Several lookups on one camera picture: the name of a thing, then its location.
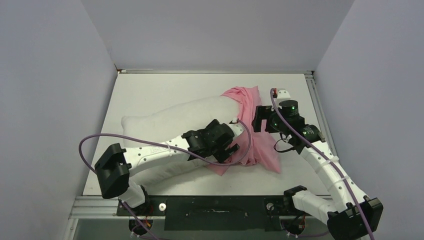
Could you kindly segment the pink pillowcase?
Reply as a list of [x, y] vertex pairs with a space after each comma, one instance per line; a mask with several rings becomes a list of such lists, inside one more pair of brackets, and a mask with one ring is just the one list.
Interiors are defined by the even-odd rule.
[[264, 126], [260, 132], [254, 132], [252, 126], [256, 107], [262, 105], [258, 86], [232, 87], [220, 96], [207, 97], [203, 100], [210, 110], [211, 119], [217, 119], [220, 123], [229, 123], [237, 118], [245, 123], [250, 133], [250, 135], [246, 132], [242, 133], [231, 143], [231, 146], [237, 144], [239, 150], [224, 161], [225, 166], [210, 164], [208, 167], [211, 170], [221, 176], [230, 166], [251, 167], [260, 164], [268, 171], [281, 173], [280, 158], [273, 149], [276, 140], [271, 134], [265, 132]]

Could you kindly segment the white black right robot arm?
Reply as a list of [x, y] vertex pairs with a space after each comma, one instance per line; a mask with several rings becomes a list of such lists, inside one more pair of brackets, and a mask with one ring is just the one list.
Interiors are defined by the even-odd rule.
[[287, 213], [304, 212], [315, 217], [326, 224], [335, 240], [374, 238], [383, 204], [378, 198], [370, 198], [343, 170], [320, 130], [299, 114], [296, 100], [258, 105], [252, 127], [254, 132], [288, 137], [292, 150], [309, 163], [331, 196], [331, 201], [325, 200], [301, 185], [285, 190], [282, 207]]

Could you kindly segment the white pillow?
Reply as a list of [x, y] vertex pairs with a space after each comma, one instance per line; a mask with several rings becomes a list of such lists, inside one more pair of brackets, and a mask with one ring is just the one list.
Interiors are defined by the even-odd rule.
[[[161, 143], [190, 130], [203, 129], [214, 119], [230, 123], [239, 112], [238, 102], [226, 96], [215, 96], [177, 104], [148, 116], [123, 116], [121, 126], [125, 136]], [[150, 187], [206, 165], [200, 159], [167, 163], [139, 172], [133, 180], [138, 185]]]

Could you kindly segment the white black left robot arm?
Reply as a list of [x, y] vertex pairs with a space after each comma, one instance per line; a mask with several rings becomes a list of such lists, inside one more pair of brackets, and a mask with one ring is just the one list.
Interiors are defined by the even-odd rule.
[[169, 163], [208, 157], [222, 165], [239, 150], [239, 145], [233, 142], [245, 130], [238, 120], [220, 123], [214, 119], [203, 129], [189, 130], [161, 143], [129, 148], [123, 148], [119, 143], [111, 144], [94, 165], [101, 196], [104, 199], [118, 198], [136, 215], [143, 215], [149, 208], [148, 195], [132, 180], [134, 175]]

